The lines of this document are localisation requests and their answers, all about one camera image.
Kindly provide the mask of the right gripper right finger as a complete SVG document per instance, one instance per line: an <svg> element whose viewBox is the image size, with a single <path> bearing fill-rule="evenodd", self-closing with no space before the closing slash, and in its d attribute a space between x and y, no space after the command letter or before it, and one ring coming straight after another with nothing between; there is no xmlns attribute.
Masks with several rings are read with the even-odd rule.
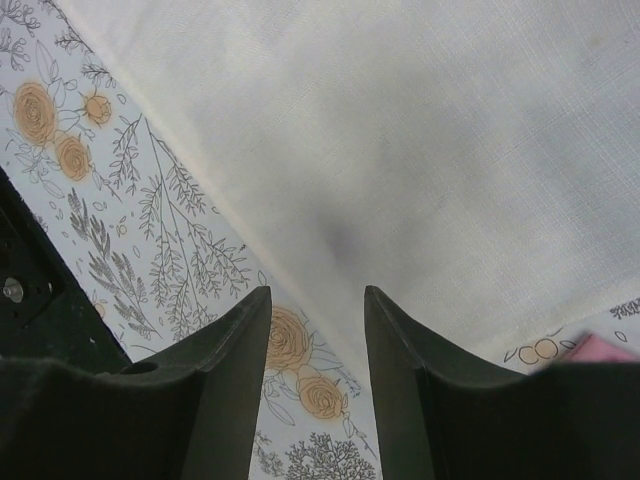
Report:
<svg viewBox="0 0 640 480"><path fill-rule="evenodd" d="M639 366L557 362L523 375L412 319L381 289L364 326L387 479L635 479Z"/></svg>

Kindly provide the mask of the white cloth napkin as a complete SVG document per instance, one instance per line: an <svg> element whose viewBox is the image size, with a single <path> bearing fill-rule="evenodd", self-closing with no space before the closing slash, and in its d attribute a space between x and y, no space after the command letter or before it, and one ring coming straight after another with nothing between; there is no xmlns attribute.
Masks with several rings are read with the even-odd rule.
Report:
<svg viewBox="0 0 640 480"><path fill-rule="evenodd" d="M639 293L635 1L64 1L349 370L363 294L481 356Z"/></svg>

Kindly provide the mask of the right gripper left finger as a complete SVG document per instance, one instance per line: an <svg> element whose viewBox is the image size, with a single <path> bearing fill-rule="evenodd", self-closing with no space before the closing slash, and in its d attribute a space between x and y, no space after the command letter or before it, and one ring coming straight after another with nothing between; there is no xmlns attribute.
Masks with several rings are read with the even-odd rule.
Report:
<svg viewBox="0 0 640 480"><path fill-rule="evenodd" d="M272 299L224 316L116 374L53 359L1 364L5 479L245 479Z"/></svg>

